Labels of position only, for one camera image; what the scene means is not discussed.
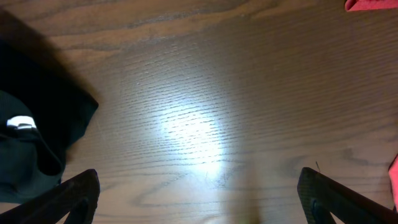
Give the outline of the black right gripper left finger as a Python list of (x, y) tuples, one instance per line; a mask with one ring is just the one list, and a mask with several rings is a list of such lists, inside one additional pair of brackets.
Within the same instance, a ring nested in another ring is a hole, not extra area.
[(100, 182), (94, 169), (78, 174), (46, 193), (1, 214), (1, 223), (91, 224), (98, 206)]

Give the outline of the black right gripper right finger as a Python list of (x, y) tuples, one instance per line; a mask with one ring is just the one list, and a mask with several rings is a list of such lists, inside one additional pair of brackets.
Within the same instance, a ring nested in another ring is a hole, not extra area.
[(334, 217), (350, 224), (397, 223), (397, 213), (345, 187), (329, 177), (304, 167), (297, 192), (308, 223), (335, 224)]

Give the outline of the black t-shirt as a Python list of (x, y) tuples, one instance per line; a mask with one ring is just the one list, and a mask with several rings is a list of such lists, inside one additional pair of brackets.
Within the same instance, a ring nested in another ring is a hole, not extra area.
[(98, 102), (1, 42), (1, 201), (25, 203), (61, 183), (67, 149)]

